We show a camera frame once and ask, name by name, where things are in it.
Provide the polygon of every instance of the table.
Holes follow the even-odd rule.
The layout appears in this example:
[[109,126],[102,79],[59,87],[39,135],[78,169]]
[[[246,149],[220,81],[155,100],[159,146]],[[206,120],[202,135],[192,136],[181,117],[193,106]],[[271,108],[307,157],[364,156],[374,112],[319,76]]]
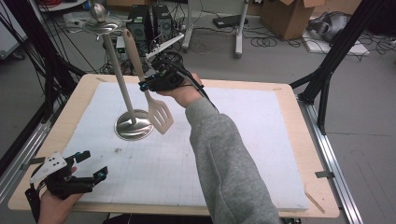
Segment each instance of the table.
[[[73,135],[78,122],[90,102],[100,82],[116,82],[115,76],[86,75],[66,104],[60,117],[52,127],[37,157],[48,157],[53,151],[62,152]],[[125,77],[126,82],[137,83],[137,77]],[[281,217],[338,217],[338,205],[332,194],[327,178],[317,178],[315,172],[323,171],[318,153],[304,122],[300,107],[297,104],[291,87],[287,84],[256,83],[241,81],[203,80],[207,87],[237,88],[246,90],[274,91],[282,110],[290,143],[304,182],[305,195],[309,209],[297,212],[279,212]],[[29,178],[36,168],[32,165],[18,185],[8,207],[14,210],[30,210],[24,192],[29,188]],[[142,204],[114,203],[77,203],[74,211],[134,213],[134,214],[167,214],[208,216],[206,207],[202,206],[163,206]]]

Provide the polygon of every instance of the slotted spatula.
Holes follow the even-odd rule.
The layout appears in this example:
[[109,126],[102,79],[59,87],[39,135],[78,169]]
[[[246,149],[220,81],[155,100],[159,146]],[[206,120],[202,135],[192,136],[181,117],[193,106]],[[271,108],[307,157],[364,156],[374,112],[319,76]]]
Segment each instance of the slotted spatula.
[[[134,37],[127,29],[124,29],[122,35],[128,56],[134,65],[134,70],[136,71],[139,80],[144,81],[145,75],[143,73],[142,63],[140,62],[139,53],[137,52],[136,44],[134,42]],[[159,133],[166,133],[174,122],[168,106],[162,101],[154,100],[149,94],[149,91],[145,91],[145,96],[148,101],[148,120]]]

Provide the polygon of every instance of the person's left hand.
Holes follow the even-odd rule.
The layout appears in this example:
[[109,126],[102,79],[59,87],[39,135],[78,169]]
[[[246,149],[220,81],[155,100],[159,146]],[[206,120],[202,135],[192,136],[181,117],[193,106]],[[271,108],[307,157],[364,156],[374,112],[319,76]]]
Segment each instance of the person's left hand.
[[38,224],[63,224],[73,205],[82,197],[83,194],[72,194],[65,200],[59,199],[46,190],[41,195],[40,217]]

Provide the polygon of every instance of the black bracket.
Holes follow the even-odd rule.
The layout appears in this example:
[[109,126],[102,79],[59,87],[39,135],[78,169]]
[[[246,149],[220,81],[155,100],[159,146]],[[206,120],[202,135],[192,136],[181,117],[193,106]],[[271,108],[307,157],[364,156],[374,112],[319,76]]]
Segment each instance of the black bracket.
[[355,13],[350,18],[350,21],[346,24],[344,30],[334,41],[332,48],[319,68],[308,76],[290,83],[293,89],[308,83],[305,90],[298,95],[299,100],[305,102],[307,105],[312,105],[315,98],[320,93],[318,127],[324,135],[326,134],[325,118],[332,74],[341,61],[343,61],[347,56],[347,53],[359,39],[365,27],[369,24],[385,1],[387,0],[361,1]]

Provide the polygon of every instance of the gray sweatshirt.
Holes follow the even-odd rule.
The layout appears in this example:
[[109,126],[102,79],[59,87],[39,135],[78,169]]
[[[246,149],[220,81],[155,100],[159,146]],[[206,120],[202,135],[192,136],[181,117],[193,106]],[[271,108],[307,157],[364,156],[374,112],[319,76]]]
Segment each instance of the gray sweatshirt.
[[198,176],[212,220],[222,223],[279,223],[256,164],[226,115],[205,98],[186,108]]

